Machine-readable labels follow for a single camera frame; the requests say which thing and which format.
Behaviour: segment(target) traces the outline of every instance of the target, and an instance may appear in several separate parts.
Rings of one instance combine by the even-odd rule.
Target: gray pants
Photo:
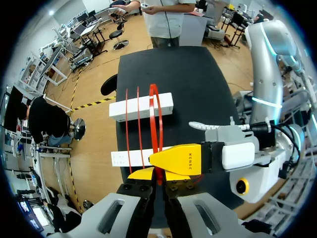
[[[159,38],[151,37],[153,48],[174,47],[179,46],[179,37],[176,38]]]

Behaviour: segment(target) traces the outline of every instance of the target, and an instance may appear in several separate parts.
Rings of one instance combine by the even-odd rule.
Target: stool
[[[110,38],[110,39],[117,38],[118,43],[116,43],[116,44],[113,46],[113,49],[114,49],[114,50],[122,49],[122,48],[126,47],[126,46],[129,44],[129,41],[127,41],[127,40],[120,41],[119,36],[121,36],[123,32],[124,32],[124,24],[123,24],[123,22],[121,22],[121,23],[118,25],[117,30],[114,31],[114,32],[112,32],[112,33],[109,35],[109,38]]]
[[[81,140],[86,131],[86,124],[85,121],[82,118],[78,118],[74,122],[74,139],[75,140]]]
[[[100,89],[102,95],[107,96],[117,90],[117,78],[118,74],[115,74],[104,82]]]

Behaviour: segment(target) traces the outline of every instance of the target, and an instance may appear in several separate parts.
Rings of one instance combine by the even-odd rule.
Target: hand
[[[161,9],[159,6],[149,6],[146,10],[142,10],[143,12],[145,12],[146,14],[149,15],[154,15],[157,12],[160,12]]]

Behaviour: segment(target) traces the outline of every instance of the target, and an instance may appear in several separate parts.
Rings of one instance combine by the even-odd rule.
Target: person
[[[55,232],[69,232],[78,226],[81,222],[81,215],[73,208],[67,205],[67,200],[60,194],[58,195],[58,203],[56,206],[43,202],[53,214],[53,226]]]
[[[179,36],[185,12],[192,12],[195,0],[134,0],[128,5],[113,5],[127,12],[146,3],[149,7],[142,10],[153,48],[179,46]]]
[[[114,5],[126,5],[126,2],[124,0],[112,0],[113,3],[109,5],[109,7],[113,7]]]
[[[29,131],[36,144],[43,142],[42,132],[49,135],[49,146],[70,144],[74,133],[68,132],[71,118],[58,106],[48,104],[44,98],[35,98],[30,106],[20,103],[17,106],[19,119],[27,119]]]
[[[254,20],[254,24],[264,22],[264,15],[262,14],[261,10],[259,10],[258,15],[255,18],[253,18],[253,20]]]

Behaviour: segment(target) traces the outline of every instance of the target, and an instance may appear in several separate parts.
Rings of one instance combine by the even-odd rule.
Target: desk
[[[53,62],[55,61],[55,59],[57,58],[57,56],[59,55],[59,53],[61,53],[61,50],[62,50],[62,47],[59,46],[59,47],[53,52],[53,54],[52,54],[51,57],[50,57],[50,60],[46,63],[46,65],[45,65],[45,67],[44,67],[44,69],[43,69],[43,71],[42,71],[42,73],[41,73],[41,76],[40,76],[40,79],[41,79],[42,77],[44,77],[44,78],[46,78],[49,82],[51,82],[52,84],[54,84],[55,86],[60,85],[62,82],[64,82],[64,81],[68,78],[65,74],[63,74],[58,68],[56,68],[56,67],[53,65]],[[52,80],[50,77],[45,77],[45,73],[46,73],[47,70],[49,70],[50,68],[54,69],[55,72],[58,73],[58,74],[62,77],[62,79],[61,79],[59,82],[56,82],[55,80]]]
[[[129,98],[137,97],[137,86],[140,87],[140,97],[149,95],[151,83],[157,84],[159,93],[171,92],[173,95],[173,114],[163,116],[163,146],[204,141],[204,132],[190,128],[189,121],[228,125],[230,116],[239,121],[229,87],[205,47],[153,49],[121,56],[117,102],[125,100],[126,88]],[[129,121],[128,127],[130,150],[139,150],[137,120]],[[141,133],[143,149],[152,148],[149,119],[141,119]],[[116,123],[116,134],[118,151],[125,151],[125,122]],[[129,168],[121,168],[121,172],[126,180]],[[243,203],[230,190],[229,173],[206,174],[199,185],[231,209]],[[154,206],[152,228],[167,227],[161,187],[157,188]]]
[[[56,171],[56,174],[57,174],[57,181],[58,181],[60,193],[61,193],[61,195],[63,197],[65,197],[64,189],[63,189],[62,182],[61,182],[61,179],[60,179],[60,174],[59,174],[59,166],[57,166],[57,164],[58,164],[60,158],[70,158],[70,155],[68,155],[68,154],[60,154],[60,153],[40,153],[40,152],[38,152],[38,150],[40,148],[42,148],[42,149],[60,150],[60,151],[62,151],[62,150],[69,151],[69,150],[71,150],[71,148],[36,145],[36,150],[37,151],[35,151],[35,158],[33,159],[33,168],[34,168],[34,171],[40,177],[43,194],[44,194],[45,199],[47,200],[47,203],[51,203],[49,194],[47,192],[47,187],[46,187],[46,184],[45,184],[45,179],[44,179],[44,174],[43,174],[43,169],[42,169],[42,158],[43,157],[55,158],[54,168],[55,168],[55,171]]]
[[[108,52],[107,50],[104,50],[104,51],[103,51],[103,48],[104,48],[105,42],[108,41],[108,40],[110,40],[110,39],[107,39],[107,40],[104,39],[104,36],[102,35],[101,30],[99,29],[100,23],[101,23],[101,20],[96,21],[94,27],[92,27],[93,24],[90,24],[89,26],[87,26],[86,30],[83,31],[83,33],[80,35],[83,45],[85,45],[90,51],[91,51],[91,49],[89,48],[89,46],[87,45],[87,43],[85,42],[85,40],[83,39],[83,37],[86,36],[86,37],[89,39],[89,41],[90,41],[92,44],[94,44],[94,43],[93,43],[93,40],[91,39],[91,37],[89,37],[89,34],[90,34],[90,33],[93,33],[93,35],[94,35],[94,36],[96,37],[96,39],[98,40],[98,43],[97,43],[97,45],[95,46],[94,50],[91,51],[91,53],[93,54],[94,57],[100,55],[100,54],[103,53],[103,52]],[[100,41],[100,40],[99,40],[99,38],[98,38],[98,36],[97,36],[98,33],[100,34],[100,36],[101,36],[101,38],[103,39],[103,41]]]

